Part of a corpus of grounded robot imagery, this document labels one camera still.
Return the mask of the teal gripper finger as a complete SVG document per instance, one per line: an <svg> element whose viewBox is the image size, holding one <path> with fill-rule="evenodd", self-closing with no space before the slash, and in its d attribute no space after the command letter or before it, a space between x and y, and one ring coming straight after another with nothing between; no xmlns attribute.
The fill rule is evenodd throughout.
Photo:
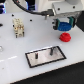
<svg viewBox="0 0 84 84"><path fill-rule="evenodd" d="M69 24L71 25L71 27L73 28L75 26L75 18L74 17L69 17Z"/></svg>
<svg viewBox="0 0 84 84"><path fill-rule="evenodd" d="M59 19L55 19L53 23L54 23L53 29L58 30L58 27L59 27L59 24L60 24Z"/></svg>

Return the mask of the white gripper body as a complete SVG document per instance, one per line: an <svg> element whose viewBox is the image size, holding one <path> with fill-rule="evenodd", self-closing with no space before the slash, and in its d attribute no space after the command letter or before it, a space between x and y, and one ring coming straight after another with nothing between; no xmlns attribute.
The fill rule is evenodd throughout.
<svg viewBox="0 0 84 84"><path fill-rule="evenodd" d="M51 7L54 13L53 19L75 16L80 11L78 4L71 5L67 2L53 2Z"/></svg>

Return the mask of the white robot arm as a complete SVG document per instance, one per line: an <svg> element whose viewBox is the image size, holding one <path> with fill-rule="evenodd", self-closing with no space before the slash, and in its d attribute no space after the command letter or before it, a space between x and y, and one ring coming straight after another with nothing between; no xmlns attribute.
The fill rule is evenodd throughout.
<svg viewBox="0 0 84 84"><path fill-rule="evenodd" d="M54 30L69 31L83 11L81 0L36 0L36 10L54 19Z"/></svg>

